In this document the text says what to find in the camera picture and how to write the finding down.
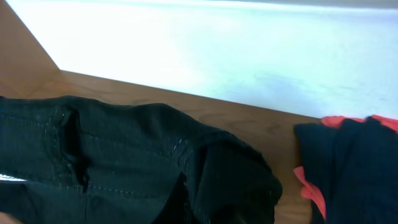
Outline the black shorts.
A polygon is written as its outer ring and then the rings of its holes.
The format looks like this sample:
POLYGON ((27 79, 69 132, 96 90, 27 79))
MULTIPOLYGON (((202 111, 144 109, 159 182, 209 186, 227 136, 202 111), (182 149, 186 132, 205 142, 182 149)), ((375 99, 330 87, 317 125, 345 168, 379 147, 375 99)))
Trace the black shorts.
POLYGON ((1 212, 22 223, 273 223, 282 185, 165 104, 1 98, 1 212))

